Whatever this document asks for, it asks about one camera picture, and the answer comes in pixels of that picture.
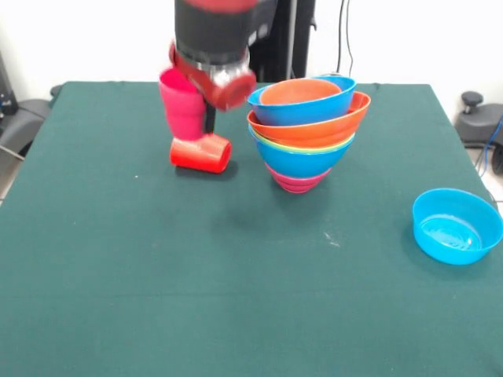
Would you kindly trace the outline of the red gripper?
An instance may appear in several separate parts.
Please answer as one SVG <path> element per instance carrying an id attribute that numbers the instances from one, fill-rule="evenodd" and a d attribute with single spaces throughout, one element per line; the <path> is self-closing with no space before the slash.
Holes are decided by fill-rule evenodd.
<path id="1" fill-rule="evenodd" d="M 178 52 L 172 42 L 169 52 L 171 63 L 202 94 L 205 101 L 204 132 L 213 134 L 216 109 L 226 112 L 241 106 L 254 91 L 255 74 L 249 67 L 249 48 L 238 62 L 214 65 L 196 62 Z"/>

